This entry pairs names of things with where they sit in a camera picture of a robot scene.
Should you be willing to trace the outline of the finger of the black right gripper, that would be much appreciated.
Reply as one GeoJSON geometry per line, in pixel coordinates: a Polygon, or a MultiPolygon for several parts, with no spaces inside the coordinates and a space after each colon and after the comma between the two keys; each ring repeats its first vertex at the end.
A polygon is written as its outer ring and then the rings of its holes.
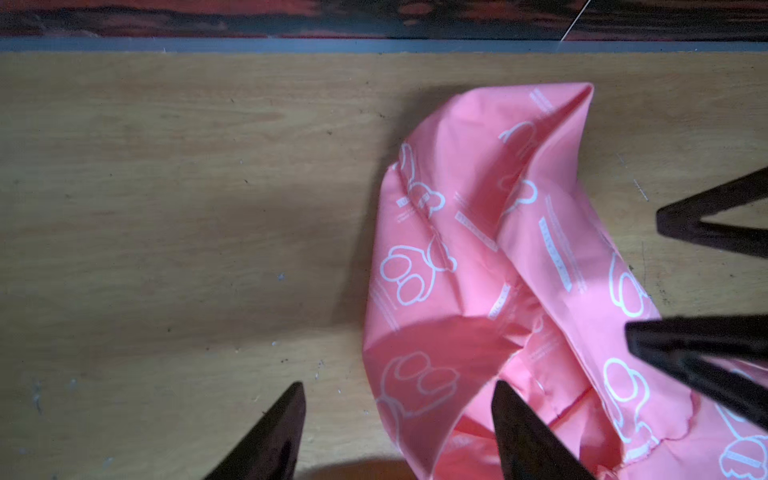
{"type": "Polygon", "coordinates": [[[767,198],[767,168],[666,205],[656,212],[657,232],[717,250],[767,258],[767,230],[704,221],[767,198]]]}
{"type": "Polygon", "coordinates": [[[767,428],[767,387],[714,362],[765,361],[765,314],[632,321],[625,324],[624,332],[633,356],[767,428]]]}

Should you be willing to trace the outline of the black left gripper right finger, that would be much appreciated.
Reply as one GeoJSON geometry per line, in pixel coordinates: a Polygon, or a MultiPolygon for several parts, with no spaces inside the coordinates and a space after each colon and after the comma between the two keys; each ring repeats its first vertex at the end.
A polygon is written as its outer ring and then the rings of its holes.
{"type": "Polygon", "coordinates": [[[491,411],[505,479],[594,479],[515,390],[502,380],[496,382],[491,411]]]}

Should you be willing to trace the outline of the pink printed jacket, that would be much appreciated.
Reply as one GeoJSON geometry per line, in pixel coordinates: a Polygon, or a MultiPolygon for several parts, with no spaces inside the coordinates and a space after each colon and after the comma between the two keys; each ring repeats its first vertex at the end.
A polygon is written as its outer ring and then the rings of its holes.
{"type": "Polygon", "coordinates": [[[363,361],[420,479],[498,479],[508,383],[600,479],[763,479],[767,434],[631,356],[659,313],[583,192],[589,83],[479,88],[383,178],[363,361]]]}

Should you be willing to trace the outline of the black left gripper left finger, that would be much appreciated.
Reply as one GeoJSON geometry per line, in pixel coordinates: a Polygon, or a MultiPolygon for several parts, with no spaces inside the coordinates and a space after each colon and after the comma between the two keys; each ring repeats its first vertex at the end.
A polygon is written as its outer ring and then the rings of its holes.
{"type": "Polygon", "coordinates": [[[294,382],[205,479],[292,479],[305,418],[304,387],[294,382]]]}

